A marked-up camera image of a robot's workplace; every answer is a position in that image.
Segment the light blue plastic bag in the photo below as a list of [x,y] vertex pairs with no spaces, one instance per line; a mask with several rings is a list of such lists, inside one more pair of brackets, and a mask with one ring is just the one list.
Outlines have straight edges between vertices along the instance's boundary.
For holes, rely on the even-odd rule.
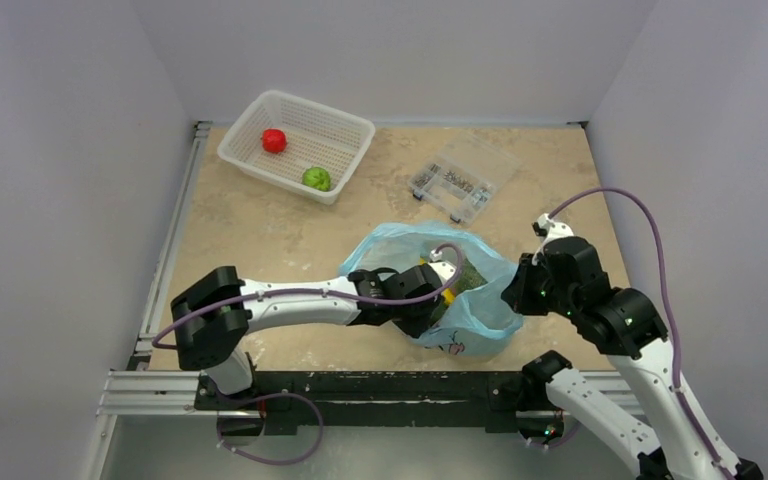
[[516,265],[480,236],[435,221],[383,223],[361,240],[340,264],[338,273],[345,275],[358,269],[379,267],[404,271],[421,263],[431,250],[447,242],[457,245],[464,262],[472,263],[488,283],[456,295],[434,327],[419,338],[409,340],[417,346],[439,349],[450,355],[495,356],[507,347],[524,319],[501,300]]

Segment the green fake fruit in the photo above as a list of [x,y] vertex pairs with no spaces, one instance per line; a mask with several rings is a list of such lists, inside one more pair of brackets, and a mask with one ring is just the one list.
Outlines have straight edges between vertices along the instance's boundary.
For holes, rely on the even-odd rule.
[[302,184],[317,191],[328,192],[332,188],[332,177],[325,168],[313,166],[303,172]]

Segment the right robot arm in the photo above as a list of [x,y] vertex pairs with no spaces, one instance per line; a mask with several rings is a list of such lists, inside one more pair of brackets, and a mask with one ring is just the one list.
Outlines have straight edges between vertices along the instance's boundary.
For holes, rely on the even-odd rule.
[[643,420],[586,386],[554,350],[524,367],[521,392],[533,406],[552,403],[571,413],[636,478],[763,478],[760,466],[739,457],[709,420],[653,302],[634,288],[612,286],[587,240],[543,235],[537,252],[521,255],[501,298],[518,314],[568,319],[626,382]]

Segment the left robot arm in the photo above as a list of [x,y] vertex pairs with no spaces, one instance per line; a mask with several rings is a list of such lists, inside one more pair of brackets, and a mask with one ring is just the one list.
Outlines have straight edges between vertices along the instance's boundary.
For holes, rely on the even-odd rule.
[[321,282],[274,284],[245,280],[222,266],[175,297],[170,310],[173,350],[183,371],[203,371],[232,408],[257,399],[250,358],[237,347],[247,334],[305,324],[396,325],[413,338],[427,331],[458,269],[447,261],[403,272],[355,270]]

